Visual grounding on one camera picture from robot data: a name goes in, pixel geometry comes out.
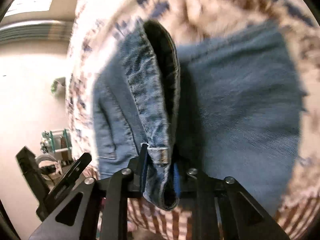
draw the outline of blanket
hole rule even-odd
[[[301,0],[79,0],[68,50],[66,107],[73,158],[92,154],[86,176],[98,178],[92,126],[92,85],[135,20],[156,18],[176,45],[224,37],[268,19],[277,22],[305,92],[301,142],[287,193],[275,219],[292,239],[303,236],[320,208],[320,30]],[[144,199],[128,201],[128,218],[166,239],[190,239],[191,212],[165,212]]]

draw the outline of metal screw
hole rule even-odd
[[[90,184],[94,183],[94,178],[92,178],[92,177],[86,178],[84,180],[84,183],[87,185],[90,185]]]
[[[129,175],[131,173],[131,170],[129,168],[124,168],[124,169],[122,169],[121,173],[123,175]]]
[[[235,179],[233,177],[225,177],[224,179],[228,184],[234,184]]]
[[[190,175],[197,175],[197,174],[198,174],[198,170],[197,170],[196,168],[190,168],[190,169],[188,170],[188,173],[189,173]]]

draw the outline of black metal bracket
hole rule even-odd
[[[27,147],[23,147],[16,155],[16,158],[23,176],[39,201],[39,207],[36,213],[41,221],[44,221],[66,198],[75,186],[76,180],[82,171],[92,160],[89,153],[84,153],[61,178],[60,182],[50,191],[41,175],[41,169],[38,168],[35,155]]]
[[[54,209],[30,240],[94,240],[102,198],[106,198],[100,240],[123,240],[127,233],[127,198],[141,197],[142,159],[111,178],[86,178]],[[233,177],[208,177],[180,163],[181,197],[194,199],[192,240],[220,239],[219,207],[225,240],[289,240],[261,205]]]

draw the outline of ceiling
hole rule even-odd
[[[73,21],[77,0],[53,0],[49,11],[19,13],[4,17],[0,26],[26,20]]]

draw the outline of jeans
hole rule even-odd
[[[101,178],[147,144],[144,197],[171,210],[179,199],[176,145],[209,176],[235,177],[273,215],[297,156],[302,110],[281,34],[266,22],[177,51],[179,62],[158,23],[138,23],[98,78],[93,117]]]

